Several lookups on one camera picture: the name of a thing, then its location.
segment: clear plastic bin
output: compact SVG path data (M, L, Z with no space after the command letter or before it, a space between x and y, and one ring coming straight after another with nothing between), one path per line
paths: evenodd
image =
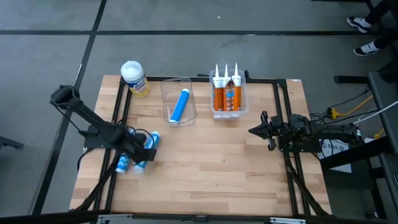
M169 123L171 127L181 127L195 123L198 113L195 106L195 100L193 99L191 79L188 77L182 77L164 80L160 83L160 88L162 90L164 120ZM177 104L181 91L184 88L189 89L190 94L181 119L179 122L170 122L175 105Z
M221 77L224 76L225 70L218 70L218 73ZM235 70L228 69L228 76L232 77L235 73ZM247 113L249 111L249 100L248 95L246 93L246 79L244 76L244 72L242 70L238 70L238 75L242 78L241 83L241 110L240 111L216 111L214 109L214 96L213 96L213 77L216 75L216 70L212 70L209 74L210 79L210 108L213 112L214 119L237 119L242 114Z

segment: gray floor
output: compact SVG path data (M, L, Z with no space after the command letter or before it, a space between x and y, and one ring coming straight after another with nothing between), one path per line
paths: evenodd
M100 1L0 1L0 29L90 30ZM100 30L352 30L345 19L365 16L363 3L309 0L108 0ZM0 216L30 212L45 161L60 122L49 96L60 84L73 84L88 36L0 35L0 135L25 142L21 151L0 150ZM311 112L351 98L362 85L337 85L334 75L366 75L386 64L391 53L361 58L352 49L365 37L282 37L233 35L97 36L81 84L81 98L94 108L103 75L119 75L137 60L148 75L194 76L215 63L238 62L253 77L303 81ZM340 106L348 111L364 100ZM375 107L368 103L359 112ZM85 122L76 118L77 125ZM372 137L379 118L359 126ZM44 212L67 211L83 138L68 129ZM367 192L328 189L335 215L363 218L372 205Z

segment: shoe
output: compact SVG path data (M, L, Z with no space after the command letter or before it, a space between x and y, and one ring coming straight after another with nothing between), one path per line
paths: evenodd
M371 54L376 54L380 51L377 47L374 46L374 42L366 44L362 47L358 47L357 49L353 50L353 53L357 56L364 57Z
M347 18L347 23L352 27L358 28L363 34L367 33L372 28L372 24L367 23L364 18L350 16Z

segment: wooden table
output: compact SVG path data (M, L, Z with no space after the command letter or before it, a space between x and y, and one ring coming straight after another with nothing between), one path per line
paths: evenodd
M105 75L99 91L95 112L107 121L112 117L119 79ZM293 113L308 116L301 81L287 80L287 84ZM160 82L149 85L149 96L132 97L127 123L161 134L157 155L144 174L130 168L117 175L112 212L292 215L282 153L268 151L267 141L248 133L260 124L261 111L277 114L272 85L248 84L249 112L237 121L217 121L210 110L208 83L193 82L198 116L195 124L179 128L171 128L163 119ZM280 97L286 121L282 89ZM96 185L103 155L104 149L96 149L82 160L70 208L79 206ZM331 212L319 161L309 153L300 155L306 186L323 209ZM100 208L104 208L107 192L105 186ZM297 186L296 194L303 213Z

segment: white cable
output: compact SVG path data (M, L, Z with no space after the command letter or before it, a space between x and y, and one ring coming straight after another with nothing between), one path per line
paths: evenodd
M367 117L365 117L364 119L361 119L361 120L359 120L359 121L357 121L357 122L354 122L354 124L359 124L360 122L362 122L362 121L364 121L364 120L367 120L367 119L369 119L369 118L371 118L371 117L373 117L373 116L375 116L375 115L378 115L379 113L381 113L381 112L383 112L383 111L385 111L385 110L388 110L389 108L391 108L392 106L396 105L397 103L398 103L398 101L395 101L394 103L391 103L388 107L384 108L383 110L380 110L380 111L378 111L377 113L372 114L371 116L367 116Z
M372 108L372 109L368 110L367 113L370 112L370 111L372 111L372 110L377 110L377 108ZM363 116L365 116L365 115L366 115L366 114L362 114L361 116L359 116L358 120L360 120L361 118L363 118Z

